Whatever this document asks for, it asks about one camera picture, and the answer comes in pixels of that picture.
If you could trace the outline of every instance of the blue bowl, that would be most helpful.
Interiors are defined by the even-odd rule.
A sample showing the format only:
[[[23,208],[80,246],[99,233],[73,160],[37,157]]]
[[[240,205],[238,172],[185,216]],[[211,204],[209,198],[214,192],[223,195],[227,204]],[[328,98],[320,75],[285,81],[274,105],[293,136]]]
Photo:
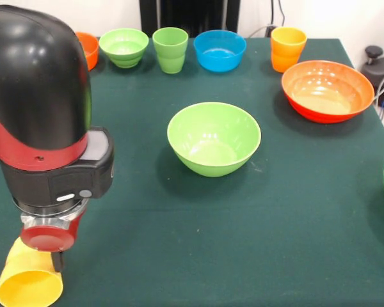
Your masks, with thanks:
[[[211,30],[199,34],[193,46],[202,67],[211,72],[228,72],[240,64],[246,41],[231,31]]]

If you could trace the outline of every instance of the table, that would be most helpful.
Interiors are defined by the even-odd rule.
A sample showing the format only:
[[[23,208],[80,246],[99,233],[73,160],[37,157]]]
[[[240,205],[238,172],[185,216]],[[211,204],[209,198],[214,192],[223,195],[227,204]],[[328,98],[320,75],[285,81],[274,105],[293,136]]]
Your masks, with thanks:
[[[339,40],[310,39],[301,60],[350,64]],[[115,139],[115,179],[90,202],[65,254],[68,306],[384,306],[384,128],[370,107],[335,125],[289,105],[269,40],[248,40],[227,74],[198,66],[162,73],[150,43],[142,62],[93,71],[93,124]],[[220,101],[262,129],[235,173],[204,178],[176,158],[170,118]],[[0,272],[20,231],[0,171]]]

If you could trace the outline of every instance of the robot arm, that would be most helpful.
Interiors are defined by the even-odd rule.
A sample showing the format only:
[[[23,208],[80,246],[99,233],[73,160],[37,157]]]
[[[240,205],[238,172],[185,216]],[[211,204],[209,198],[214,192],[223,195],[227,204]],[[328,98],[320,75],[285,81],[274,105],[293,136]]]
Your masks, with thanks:
[[[70,248],[88,199],[112,184],[113,141],[90,127],[91,103],[75,33],[44,13],[0,5],[0,165],[32,248]]]

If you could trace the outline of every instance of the yellow cup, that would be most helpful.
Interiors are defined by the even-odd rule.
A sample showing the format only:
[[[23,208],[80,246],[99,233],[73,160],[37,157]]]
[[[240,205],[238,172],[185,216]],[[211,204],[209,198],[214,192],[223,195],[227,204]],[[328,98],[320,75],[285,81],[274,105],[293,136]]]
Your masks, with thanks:
[[[271,32],[271,64],[277,72],[285,72],[299,61],[306,46],[306,34],[296,28],[279,27]]]
[[[63,280],[54,271],[51,253],[36,251],[18,238],[0,276],[4,307],[46,307],[61,296]]]

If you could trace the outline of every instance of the cup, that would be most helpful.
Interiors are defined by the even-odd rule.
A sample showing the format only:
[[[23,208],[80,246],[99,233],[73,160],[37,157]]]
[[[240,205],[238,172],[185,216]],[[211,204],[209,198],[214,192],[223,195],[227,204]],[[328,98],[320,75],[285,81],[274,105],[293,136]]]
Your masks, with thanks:
[[[46,307],[62,291],[61,273],[54,270],[51,253],[29,248],[17,238],[0,276],[0,303],[4,307]]]
[[[306,34],[296,28],[279,27],[271,32],[271,64],[277,72],[295,65],[306,46]]]
[[[167,74],[176,74],[182,70],[189,35],[182,29],[167,27],[154,32],[155,51],[159,66]]]

